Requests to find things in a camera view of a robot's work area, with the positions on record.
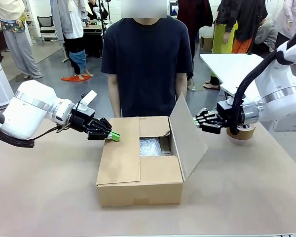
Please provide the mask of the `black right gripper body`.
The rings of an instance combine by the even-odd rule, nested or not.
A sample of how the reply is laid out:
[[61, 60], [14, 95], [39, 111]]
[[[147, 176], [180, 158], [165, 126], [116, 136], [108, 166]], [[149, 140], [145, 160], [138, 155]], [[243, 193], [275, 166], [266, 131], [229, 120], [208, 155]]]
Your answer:
[[223, 128], [230, 128], [233, 130], [235, 128], [235, 117], [232, 110], [222, 110], [216, 111], [216, 122]]

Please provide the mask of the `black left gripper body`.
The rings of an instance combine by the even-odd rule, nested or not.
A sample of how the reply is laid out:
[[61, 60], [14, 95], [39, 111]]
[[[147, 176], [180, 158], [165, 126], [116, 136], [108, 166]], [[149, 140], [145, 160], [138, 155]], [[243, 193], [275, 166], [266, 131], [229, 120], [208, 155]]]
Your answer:
[[80, 118], [74, 116], [70, 122], [70, 128], [80, 133], [86, 133], [88, 131], [100, 131], [99, 120], [96, 118]]

